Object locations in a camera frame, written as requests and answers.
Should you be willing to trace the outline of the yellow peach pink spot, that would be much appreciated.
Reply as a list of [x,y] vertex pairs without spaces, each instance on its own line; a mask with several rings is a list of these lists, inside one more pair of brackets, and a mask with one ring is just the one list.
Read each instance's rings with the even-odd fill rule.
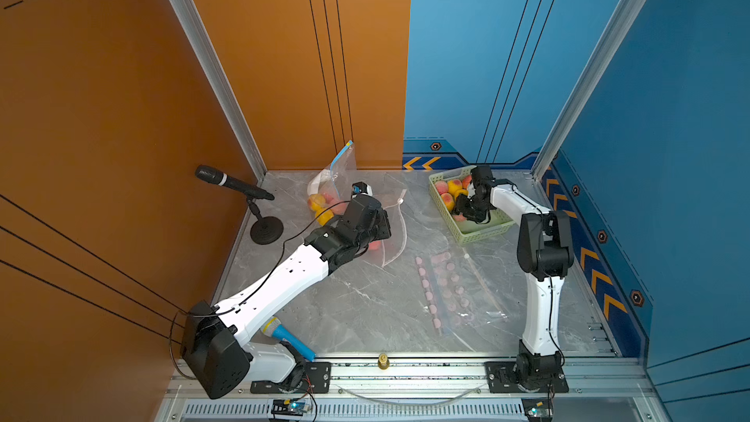
[[463,183],[460,179],[448,180],[446,183],[447,183],[447,191],[451,195],[456,195],[459,191],[464,189]]

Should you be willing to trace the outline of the black microphone on stand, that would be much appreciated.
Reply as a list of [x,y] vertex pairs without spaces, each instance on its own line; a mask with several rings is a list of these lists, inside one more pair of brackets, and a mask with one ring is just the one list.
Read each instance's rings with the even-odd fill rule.
[[236,179],[208,165],[197,166],[195,177],[210,185],[237,191],[245,196],[248,209],[256,219],[250,230],[250,238],[253,242],[260,245],[268,245],[276,242],[281,237],[284,230],[283,222],[277,217],[264,216],[257,205],[258,200],[274,201],[275,196],[272,193]]

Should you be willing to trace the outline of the right green circuit board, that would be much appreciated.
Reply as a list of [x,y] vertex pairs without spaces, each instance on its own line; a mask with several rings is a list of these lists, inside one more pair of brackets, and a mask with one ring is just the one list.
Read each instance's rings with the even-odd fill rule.
[[552,422],[554,410],[550,402],[543,400],[523,399],[523,413],[528,422]]

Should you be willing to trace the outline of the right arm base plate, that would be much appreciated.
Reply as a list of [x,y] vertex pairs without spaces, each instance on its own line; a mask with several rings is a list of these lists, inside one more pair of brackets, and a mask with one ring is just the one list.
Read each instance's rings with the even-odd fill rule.
[[521,370],[511,361],[488,361],[484,364],[486,382],[491,394],[568,394],[570,386],[562,369],[534,372]]

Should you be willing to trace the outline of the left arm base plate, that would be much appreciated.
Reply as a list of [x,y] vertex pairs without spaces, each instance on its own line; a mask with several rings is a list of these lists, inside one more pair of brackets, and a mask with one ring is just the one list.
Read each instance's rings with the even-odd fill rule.
[[331,363],[311,363],[307,361],[302,365],[296,365],[291,373],[281,383],[271,381],[252,381],[251,394],[258,395],[280,395],[280,394],[304,394],[312,390],[315,395],[327,394],[331,381]]

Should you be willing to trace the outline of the left green circuit board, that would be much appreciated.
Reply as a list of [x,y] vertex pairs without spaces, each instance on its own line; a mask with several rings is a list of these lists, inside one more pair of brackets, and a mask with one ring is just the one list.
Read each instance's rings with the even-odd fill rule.
[[271,419],[282,421],[301,420],[311,411],[306,399],[276,399],[271,403]]

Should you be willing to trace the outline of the pink-dotted zip bag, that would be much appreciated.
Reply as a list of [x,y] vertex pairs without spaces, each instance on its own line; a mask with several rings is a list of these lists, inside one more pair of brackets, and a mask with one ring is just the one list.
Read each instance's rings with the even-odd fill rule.
[[468,253],[416,256],[414,265],[437,334],[509,320]]
[[368,250],[364,259],[367,263],[385,268],[393,263],[404,252],[407,242],[406,223],[402,214],[402,205],[406,197],[406,188],[396,188],[390,193],[377,193],[375,197],[381,202],[388,215],[391,236],[382,242],[378,250]]

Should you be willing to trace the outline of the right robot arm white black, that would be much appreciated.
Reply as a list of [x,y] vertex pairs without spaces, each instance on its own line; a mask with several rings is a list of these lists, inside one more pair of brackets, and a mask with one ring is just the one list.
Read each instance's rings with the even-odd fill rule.
[[483,223],[500,210],[519,227],[517,261],[527,279],[527,316],[511,380],[527,392],[566,393],[566,357],[560,346],[559,314],[564,281],[575,261],[570,217],[547,208],[497,179],[488,166],[471,172],[466,195],[455,208],[468,221]]

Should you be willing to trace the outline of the small yellow pink peach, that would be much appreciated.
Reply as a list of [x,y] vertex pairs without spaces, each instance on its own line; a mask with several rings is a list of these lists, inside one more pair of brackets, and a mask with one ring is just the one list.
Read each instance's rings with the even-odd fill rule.
[[455,207],[455,199],[450,193],[441,194],[441,202],[448,212],[452,212]]

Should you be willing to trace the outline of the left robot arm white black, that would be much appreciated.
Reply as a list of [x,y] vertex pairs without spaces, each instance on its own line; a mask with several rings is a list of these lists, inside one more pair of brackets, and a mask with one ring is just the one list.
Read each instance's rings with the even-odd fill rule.
[[254,341],[275,314],[371,242],[392,235],[386,210],[366,193],[343,215],[313,230],[289,257],[246,289],[214,306],[201,301],[187,313],[180,354],[206,396],[217,400],[244,382],[271,382],[285,392],[301,387],[305,358],[289,343]]

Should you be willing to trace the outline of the blue handheld microphone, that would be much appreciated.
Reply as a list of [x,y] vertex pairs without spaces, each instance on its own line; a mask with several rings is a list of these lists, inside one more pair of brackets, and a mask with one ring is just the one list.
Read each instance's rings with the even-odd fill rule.
[[276,316],[261,327],[261,332],[267,337],[289,344],[307,361],[316,360],[316,353],[290,332]]

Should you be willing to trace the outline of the pink peach basket corner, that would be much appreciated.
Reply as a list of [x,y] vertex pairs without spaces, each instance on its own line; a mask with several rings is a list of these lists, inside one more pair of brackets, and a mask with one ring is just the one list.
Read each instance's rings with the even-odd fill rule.
[[439,180],[435,182],[435,188],[440,195],[445,195],[446,193],[449,193],[448,185],[446,181]]

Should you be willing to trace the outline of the green circuit board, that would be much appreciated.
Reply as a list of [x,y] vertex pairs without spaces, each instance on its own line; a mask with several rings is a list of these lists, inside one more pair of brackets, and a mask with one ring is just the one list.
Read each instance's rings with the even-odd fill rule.
[[271,419],[282,421],[301,420],[311,411],[306,399],[276,399],[271,403]]
[[523,399],[523,413],[528,422],[552,422],[554,410],[550,402],[543,400]]

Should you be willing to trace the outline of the brass knob on rail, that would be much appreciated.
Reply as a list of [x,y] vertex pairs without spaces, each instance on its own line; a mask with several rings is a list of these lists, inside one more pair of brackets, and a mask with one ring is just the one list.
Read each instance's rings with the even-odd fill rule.
[[391,366],[390,359],[387,354],[381,353],[377,359],[377,365],[381,370],[386,370]]

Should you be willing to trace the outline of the clear blue-zipper zip bag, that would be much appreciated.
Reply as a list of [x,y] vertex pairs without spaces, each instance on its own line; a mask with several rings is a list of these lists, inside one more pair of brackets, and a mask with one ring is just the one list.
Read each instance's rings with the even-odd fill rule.
[[324,209],[331,210],[334,217],[342,215],[346,211],[348,201],[352,196],[353,175],[356,171],[355,144],[353,141],[349,141],[336,154],[332,162],[318,172],[308,183],[308,197],[314,193],[324,195],[327,201],[327,206]]

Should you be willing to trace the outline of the green plastic fruit basket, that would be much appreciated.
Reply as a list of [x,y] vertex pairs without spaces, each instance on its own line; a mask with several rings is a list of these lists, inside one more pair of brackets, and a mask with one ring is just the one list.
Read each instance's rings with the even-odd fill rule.
[[468,165],[443,172],[435,172],[429,176],[429,193],[434,205],[437,207],[439,216],[445,222],[447,228],[454,236],[459,245],[494,238],[505,234],[515,222],[502,210],[492,210],[488,220],[484,224],[471,221],[456,221],[452,213],[447,209],[441,199],[441,193],[437,189],[437,183],[448,182],[453,179],[463,179],[471,174],[476,165]]

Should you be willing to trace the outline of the aluminium front rail frame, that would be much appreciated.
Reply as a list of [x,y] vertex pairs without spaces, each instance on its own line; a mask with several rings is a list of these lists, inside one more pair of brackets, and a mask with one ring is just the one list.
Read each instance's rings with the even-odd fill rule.
[[306,399],[296,421],[527,421],[523,399],[550,402],[553,421],[667,421],[669,415],[636,359],[570,358],[568,394],[491,394],[484,364],[490,354],[392,355],[381,370],[373,354],[323,355],[331,363],[327,394],[258,395],[244,382],[218,400],[182,375],[173,376],[157,421],[282,421],[271,403]]

